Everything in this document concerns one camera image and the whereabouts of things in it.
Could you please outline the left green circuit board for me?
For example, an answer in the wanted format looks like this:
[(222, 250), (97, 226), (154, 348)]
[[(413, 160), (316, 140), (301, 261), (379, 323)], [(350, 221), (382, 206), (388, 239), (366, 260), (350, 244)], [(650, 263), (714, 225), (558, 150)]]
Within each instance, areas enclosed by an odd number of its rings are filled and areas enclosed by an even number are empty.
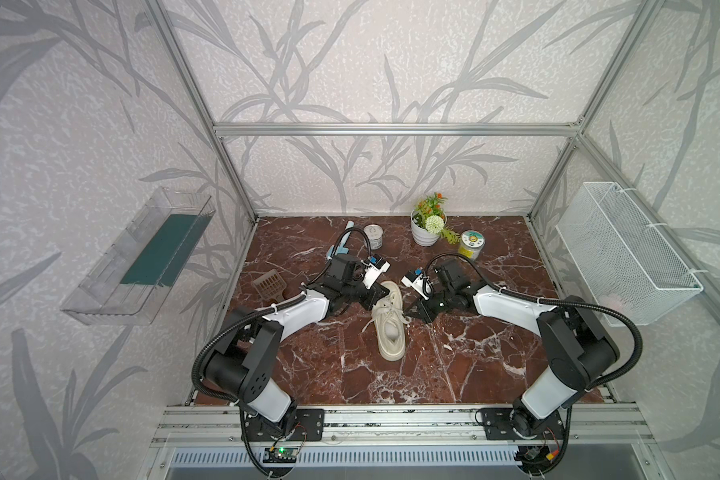
[(295, 464), (300, 454), (299, 447), (269, 447), (264, 450), (264, 464)]

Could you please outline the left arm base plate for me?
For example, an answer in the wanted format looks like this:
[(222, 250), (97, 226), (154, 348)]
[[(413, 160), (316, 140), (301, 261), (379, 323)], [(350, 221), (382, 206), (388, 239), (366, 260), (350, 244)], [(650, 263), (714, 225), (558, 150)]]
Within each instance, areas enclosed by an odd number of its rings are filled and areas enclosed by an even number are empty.
[(261, 415), (245, 415), (242, 427), (249, 441), (275, 440), (318, 442), (323, 438), (325, 427), (324, 409), (296, 408), (289, 410), (279, 423), (273, 423)]

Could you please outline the aluminium frame crossbar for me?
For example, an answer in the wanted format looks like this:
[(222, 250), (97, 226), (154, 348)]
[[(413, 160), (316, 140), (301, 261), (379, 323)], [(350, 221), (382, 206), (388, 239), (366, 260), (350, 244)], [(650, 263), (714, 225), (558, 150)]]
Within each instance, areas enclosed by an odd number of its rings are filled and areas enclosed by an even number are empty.
[(237, 136), (531, 136), (572, 137), (569, 123), (219, 123), (220, 138)]

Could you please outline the cream white sneaker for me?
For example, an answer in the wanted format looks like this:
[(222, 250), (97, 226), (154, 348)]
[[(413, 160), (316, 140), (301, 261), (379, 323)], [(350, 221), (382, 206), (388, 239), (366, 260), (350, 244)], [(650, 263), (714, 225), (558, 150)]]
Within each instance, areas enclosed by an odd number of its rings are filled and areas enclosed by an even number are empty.
[(381, 285), (389, 293), (373, 306), (372, 321), (380, 354), (387, 361), (397, 361), (405, 354), (405, 327), (409, 321), (403, 314), (403, 296), (398, 285), (392, 281)]

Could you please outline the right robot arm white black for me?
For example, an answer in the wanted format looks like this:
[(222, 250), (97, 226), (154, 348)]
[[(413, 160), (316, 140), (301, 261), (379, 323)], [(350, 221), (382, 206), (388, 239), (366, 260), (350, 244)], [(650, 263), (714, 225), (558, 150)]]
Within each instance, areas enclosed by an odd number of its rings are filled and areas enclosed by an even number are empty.
[(417, 268), (402, 278), (419, 298), (406, 314), (425, 323), (443, 312), (463, 310), (495, 318), (525, 329), (541, 339), (547, 367), (498, 424), (520, 438), (532, 439), (557, 420), (561, 407), (569, 407), (595, 386), (620, 357), (595, 306), (579, 297), (535, 299), (480, 278), (473, 281), (461, 269), (462, 256), (435, 269), (435, 286), (427, 272)]

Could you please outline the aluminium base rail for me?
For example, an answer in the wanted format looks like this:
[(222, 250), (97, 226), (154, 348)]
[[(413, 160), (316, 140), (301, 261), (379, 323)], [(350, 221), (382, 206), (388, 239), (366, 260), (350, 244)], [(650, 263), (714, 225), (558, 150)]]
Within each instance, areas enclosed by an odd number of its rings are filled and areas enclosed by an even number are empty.
[[(488, 445), (474, 404), (333, 405), (325, 408), (319, 446)], [(572, 444), (651, 444), (655, 441), (632, 403), (574, 406)], [(168, 407), (150, 442), (158, 447), (240, 446), (238, 409)]]

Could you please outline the light blue plastic trowel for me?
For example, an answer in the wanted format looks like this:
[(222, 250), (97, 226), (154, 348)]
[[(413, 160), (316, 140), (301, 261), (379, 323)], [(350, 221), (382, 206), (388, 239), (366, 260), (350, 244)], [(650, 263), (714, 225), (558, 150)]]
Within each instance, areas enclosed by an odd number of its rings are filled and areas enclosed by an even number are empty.
[(346, 247), (347, 240), (350, 236), (349, 232), (345, 232), (345, 234), (341, 237), (341, 239), (338, 241), (337, 244), (333, 245), (326, 254), (326, 259), (330, 260), (333, 258), (335, 254), (345, 254), (348, 252), (348, 248)]

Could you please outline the white pot with flowers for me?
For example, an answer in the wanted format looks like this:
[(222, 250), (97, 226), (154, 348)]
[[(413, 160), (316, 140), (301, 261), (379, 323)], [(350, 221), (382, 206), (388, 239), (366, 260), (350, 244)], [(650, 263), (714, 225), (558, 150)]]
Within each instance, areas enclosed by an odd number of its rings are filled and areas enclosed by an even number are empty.
[(439, 239), (445, 239), (450, 244), (458, 244), (460, 236), (448, 228), (447, 215), (443, 204), (447, 198), (439, 192), (433, 193), (420, 200), (411, 212), (411, 229), (416, 244), (429, 247)]

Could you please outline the clear plastic wall shelf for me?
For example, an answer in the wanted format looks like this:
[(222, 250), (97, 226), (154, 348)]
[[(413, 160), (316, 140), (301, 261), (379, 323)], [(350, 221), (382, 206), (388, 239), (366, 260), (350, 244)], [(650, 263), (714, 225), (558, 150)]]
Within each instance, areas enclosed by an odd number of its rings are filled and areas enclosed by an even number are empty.
[(155, 189), (61, 311), (88, 326), (151, 324), (215, 213), (209, 194)]

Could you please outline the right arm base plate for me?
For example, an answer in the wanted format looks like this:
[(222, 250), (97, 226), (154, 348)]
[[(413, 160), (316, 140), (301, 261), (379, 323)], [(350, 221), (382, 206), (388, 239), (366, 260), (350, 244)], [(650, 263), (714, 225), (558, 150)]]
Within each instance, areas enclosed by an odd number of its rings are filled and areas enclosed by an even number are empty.
[(524, 407), (487, 407), (476, 411), (475, 421), (487, 440), (542, 440), (546, 436), (561, 440), (564, 421), (558, 412), (536, 418)]

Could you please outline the yellow sunflower seed can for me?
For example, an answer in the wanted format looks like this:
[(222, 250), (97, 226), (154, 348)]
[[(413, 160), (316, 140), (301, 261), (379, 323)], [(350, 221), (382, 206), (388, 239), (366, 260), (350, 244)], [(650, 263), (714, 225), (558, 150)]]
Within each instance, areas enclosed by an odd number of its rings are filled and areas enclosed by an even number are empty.
[(485, 246), (484, 236), (474, 230), (468, 230), (461, 234), (458, 253), (475, 260)]

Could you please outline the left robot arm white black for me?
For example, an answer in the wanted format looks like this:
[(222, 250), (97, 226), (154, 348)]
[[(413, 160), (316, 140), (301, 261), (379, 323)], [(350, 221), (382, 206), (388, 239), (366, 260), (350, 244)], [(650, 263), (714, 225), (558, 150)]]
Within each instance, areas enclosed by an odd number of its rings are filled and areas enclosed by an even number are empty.
[(272, 379), (280, 344), (302, 328), (357, 303), (369, 311), (390, 290), (378, 278), (389, 262), (336, 254), (314, 281), (288, 300), (259, 309), (238, 308), (222, 330), (200, 350), (191, 379), (210, 397), (236, 404), (281, 434), (296, 424), (297, 402)]

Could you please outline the small silver tin can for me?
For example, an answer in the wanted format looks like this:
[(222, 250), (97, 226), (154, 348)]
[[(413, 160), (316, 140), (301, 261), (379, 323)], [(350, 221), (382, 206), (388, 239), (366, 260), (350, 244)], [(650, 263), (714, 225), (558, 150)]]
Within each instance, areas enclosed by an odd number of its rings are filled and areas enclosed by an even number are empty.
[(378, 250), (383, 245), (383, 229), (380, 225), (369, 224), (363, 228), (366, 236), (369, 239), (372, 250)]

